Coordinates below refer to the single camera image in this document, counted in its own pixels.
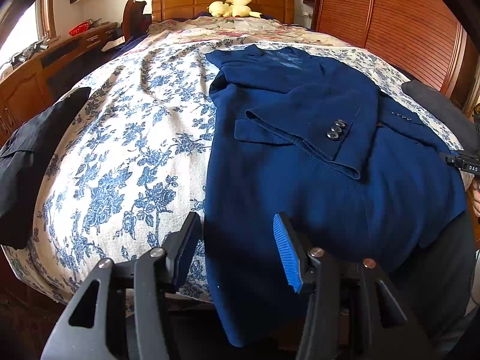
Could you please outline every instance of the wooden wardrobe door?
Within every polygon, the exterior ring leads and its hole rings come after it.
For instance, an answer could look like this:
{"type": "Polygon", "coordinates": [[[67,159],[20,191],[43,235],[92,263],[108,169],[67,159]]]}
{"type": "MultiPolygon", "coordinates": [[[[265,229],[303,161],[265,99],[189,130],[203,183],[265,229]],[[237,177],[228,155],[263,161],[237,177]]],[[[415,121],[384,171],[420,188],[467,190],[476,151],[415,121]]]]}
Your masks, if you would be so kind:
{"type": "Polygon", "coordinates": [[[39,58],[20,66],[0,86],[1,111],[11,131],[52,104],[39,58]]]}
{"type": "Polygon", "coordinates": [[[369,7],[370,0],[320,0],[317,30],[363,47],[369,7]]]}
{"type": "Polygon", "coordinates": [[[374,0],[365,48],[441,90],[462,30],[442,0],[374,0]]]}

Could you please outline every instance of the yellow stuffed toy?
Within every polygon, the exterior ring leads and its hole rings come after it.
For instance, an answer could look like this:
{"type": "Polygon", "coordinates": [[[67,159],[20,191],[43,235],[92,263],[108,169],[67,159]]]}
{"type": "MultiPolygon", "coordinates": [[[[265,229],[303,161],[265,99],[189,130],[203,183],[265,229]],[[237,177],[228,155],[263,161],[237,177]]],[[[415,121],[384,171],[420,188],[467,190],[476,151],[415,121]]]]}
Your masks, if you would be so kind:
{"type": "Polygon", "coordinates": [[[215,17],[258,17],[260,18],[260,12],[252,12],[247,4],[251,0],[226,0],[226,4],[221,1],[214,1],[208,7],[208,12],[215,17]]]}

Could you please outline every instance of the blue floral pattern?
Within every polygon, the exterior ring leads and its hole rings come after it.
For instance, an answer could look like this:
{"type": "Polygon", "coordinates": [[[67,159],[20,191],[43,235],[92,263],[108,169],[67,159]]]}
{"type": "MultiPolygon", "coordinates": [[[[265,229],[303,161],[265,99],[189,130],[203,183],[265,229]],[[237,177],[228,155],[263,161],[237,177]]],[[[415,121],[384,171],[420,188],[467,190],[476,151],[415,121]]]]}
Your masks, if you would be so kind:
{"type": "MultiPolygon", "coordinates": [[[[248,36],[162,43],[148,37],[81,80],[92,93],[60,142],[43,179],[32,237],[23,250],[3,247],[17,277],[67,302],[99,259],[134,260],[178,231],[189,211],[203,219],[215,106],[208,88],[215,49],[238,49],[248,36]]],[[[404,95],[401,73],[354,47],[261,41],[338,59],[369,76],[416,112],[451,149],[448,128],[404,95]]],[[[199,242],[180,293],[208,300],[205,247],[199,242]]]]}

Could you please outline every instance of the red basket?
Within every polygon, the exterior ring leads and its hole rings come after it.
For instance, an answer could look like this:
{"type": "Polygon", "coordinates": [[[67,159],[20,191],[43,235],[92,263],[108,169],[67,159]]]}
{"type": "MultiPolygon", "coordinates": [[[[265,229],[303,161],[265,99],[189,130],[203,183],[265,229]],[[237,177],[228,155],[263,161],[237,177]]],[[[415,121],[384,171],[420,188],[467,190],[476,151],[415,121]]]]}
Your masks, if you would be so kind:
{"type": "Polygon", "coordinates": [[[87,31],[89,26],[90,26],[90,22],[84,21],[83,23],[76,26],[73,30],[68,31],[68,33],[70,34],[70,36],[75,36],[87,31]]]}

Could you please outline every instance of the floral bedspread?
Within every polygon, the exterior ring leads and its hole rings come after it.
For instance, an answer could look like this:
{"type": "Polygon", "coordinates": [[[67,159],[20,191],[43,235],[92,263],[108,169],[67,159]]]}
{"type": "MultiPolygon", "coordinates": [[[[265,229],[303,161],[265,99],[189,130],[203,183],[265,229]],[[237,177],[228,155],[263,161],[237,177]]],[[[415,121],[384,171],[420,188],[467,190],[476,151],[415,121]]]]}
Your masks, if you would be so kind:
{"type": "MultiPolygon", "coordinates": [[[[67,302],[99,259],[135,259],[178,231],[189,211],[203,219],[215,127],[208,88],[218,72],[205,53],[215,49],[256,43],[336,58],[419,114],[451,149],[461,148],[446,126],[404,95],[407,78],[366,50],[333,47],[345,44],[262,19],[192,22],[152,25],[142,43],[76,85],[92,92],[45,173],[32,236],[23,250],[3,247],[20,280],[67,302]]],[[[209,299],[202,242],[180,293],[209,299]]]]}

